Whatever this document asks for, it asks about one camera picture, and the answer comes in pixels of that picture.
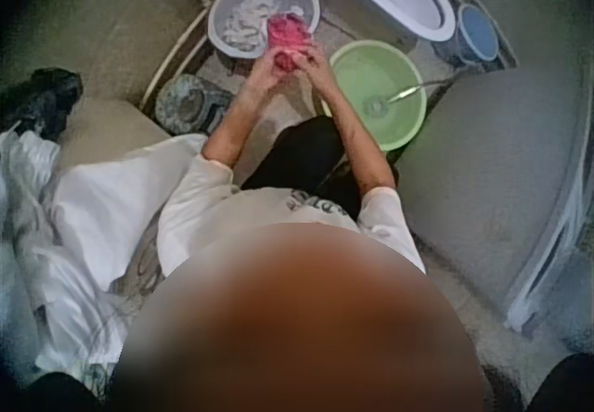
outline bathroom floor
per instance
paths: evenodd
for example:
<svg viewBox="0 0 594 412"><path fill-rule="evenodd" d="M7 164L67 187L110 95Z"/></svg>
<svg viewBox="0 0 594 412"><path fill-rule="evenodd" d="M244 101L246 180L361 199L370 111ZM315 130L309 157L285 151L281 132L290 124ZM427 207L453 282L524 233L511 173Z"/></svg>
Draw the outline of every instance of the bathroom floor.
<svg viewBox="0 0 594 412"><path fill-rule="evenodd" d="M153 72L177 37L200 12L198 0L34 0L18 22L4 30L2 86L22 81L36 68L58 66L79 71L85 94L138 103ZM326 13L316 37L331 54L354 39ZM431 46L417 43L409 51L424 77L451 76L452 70L432 59ZM216 55L200 76L237 92L243 78L229 75ZM266 154L284 127L313 116L311 88L303 79L275 98L237 171L245 178ZM485 362L501 367L519 381L530 398L567 351L545 328L531 340L506 330L495 316L449 271L447 262L420 246L430 278L458 312Z"/></svg>

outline metal spoon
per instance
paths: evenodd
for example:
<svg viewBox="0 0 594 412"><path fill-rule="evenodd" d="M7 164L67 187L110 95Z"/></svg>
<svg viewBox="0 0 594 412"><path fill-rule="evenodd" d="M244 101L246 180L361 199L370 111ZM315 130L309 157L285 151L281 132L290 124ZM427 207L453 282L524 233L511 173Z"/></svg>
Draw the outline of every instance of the metal spoon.
<svg viewBox="0 0 594 412"><path fill-rule="evenodd" d="M448 78L446 80L427 81L425 83L405 87L400 92L394 94L391 97L370 97L363 103L363 109L365 113L371 117L384 117L388 113L388 106L391 104L402 101L405 98L412 97L417 92L419 92L420 89L424 89L425 87L429 87L431 85L447 84L452 81L452 78Z"/></svg>

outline pink cloth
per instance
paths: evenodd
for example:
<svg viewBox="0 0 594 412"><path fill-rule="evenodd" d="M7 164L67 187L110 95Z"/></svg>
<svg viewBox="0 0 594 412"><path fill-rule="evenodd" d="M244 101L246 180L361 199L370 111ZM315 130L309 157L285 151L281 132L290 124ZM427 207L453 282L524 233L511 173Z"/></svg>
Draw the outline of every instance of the pink cloth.
<svg viewBox="0 0 594 412"><path fill-rule="evenodd" d="M312 44L312 35L301 18L292 13L276 14L268 18L268 48L287 47L298 50ZM297 66L284 52L275 56L275 63L284 71L294 71Z"/></svg>

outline white shirt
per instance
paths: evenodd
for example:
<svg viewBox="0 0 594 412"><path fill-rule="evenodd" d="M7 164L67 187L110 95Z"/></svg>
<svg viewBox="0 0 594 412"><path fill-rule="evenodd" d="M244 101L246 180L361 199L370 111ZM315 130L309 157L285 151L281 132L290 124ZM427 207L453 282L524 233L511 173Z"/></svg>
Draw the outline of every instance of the white shirt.
<svg viewBox="0 0 594 412"><path fill-rule="evenodd" d="M303 191L273 187L242 191L232 181L233 172L224 164L201 155L192 161L161 212L157 249L166 276L192 254L232 234L264 225L307 222L374 238L425 272L400 198L391 188L369 191L354 222L336 203Z"/></svg>

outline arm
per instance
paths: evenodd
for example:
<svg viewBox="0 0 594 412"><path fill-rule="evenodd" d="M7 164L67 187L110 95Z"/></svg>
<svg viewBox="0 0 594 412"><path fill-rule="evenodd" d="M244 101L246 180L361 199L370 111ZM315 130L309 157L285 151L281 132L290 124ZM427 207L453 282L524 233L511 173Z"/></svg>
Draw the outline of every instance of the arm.
<svg viewBox="0 0 594 412"><path fill-rule="evenodd" d="M219 161L229 168L238 162L270 91L287 74L275 65L274 58L278 51L271 49L254 63L252 73L241 87L228 114L202 149L202 157L206 160Z"/></svg>
<svg viewBox="0 0 594 412"><path fill-rule="evenodd" d="M390 164L342 94L324 56L319 50L311 47L304 50L304 55L292 54L292 59L307 74L312 86L328 103L346 156L351 162L361 197L375 187L395 189Z"/></svg>

